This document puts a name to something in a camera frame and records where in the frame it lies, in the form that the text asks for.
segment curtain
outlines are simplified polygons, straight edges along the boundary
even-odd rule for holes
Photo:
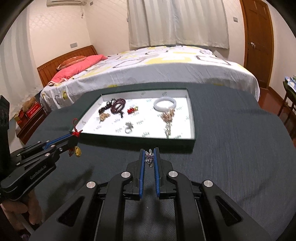
[[[10,102],[9,119],[43,89],[31,47],[28,11],[22,11],[0,44],[0,95]]]
[[[229,48],[223,0],[128,0],[130,48],[198,45]]]

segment orange pillow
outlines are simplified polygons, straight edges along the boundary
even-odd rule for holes
[[[57,67],[57,70],[61,70],[61,69],[64,69],[68,66],[71,66],[72,64],[79,63],[79,62],[85,60],[85,58],[86,58],[85,56],[75,56],[70,59],[67,59]]]

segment pillow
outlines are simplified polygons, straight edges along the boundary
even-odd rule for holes
[[[68,66],[71,66],[75,63],[79,63],[79,62],[85,60],[85,58],[86,58],[85,56],[75,56],[70,59],[67,59],[57,67],[57,70],[61,70],[61,69],[64,69]]]
[[[72,76],[79,74],[80,72],[95,65],[100,60],[105,60],[105,59],[107,59],[107,57],[105,57],[102,54],[88,56],[85,58],[85,60],[78,62],[76,64],[73,64],[57,72],[47,85],[54,85],[54,84],[59,84],[61,82],[67,81]]]

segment patterned bedspread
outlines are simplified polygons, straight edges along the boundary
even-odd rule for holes
[[[257,101],[260,94],[252,73],[237,63],[217,58],[210,50],[193,46],[159,46],[109,56],[67,82],[46,86],[40,101],[50,111],[70,106],[86,92],[114,85],[151,82],[224,85],[248,91]]]

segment stuffed toy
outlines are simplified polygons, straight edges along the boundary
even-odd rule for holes
[[[26,113],[35,103],[36,103],[36,98],[32,97],[30,100],[23,103],[22,110]]]

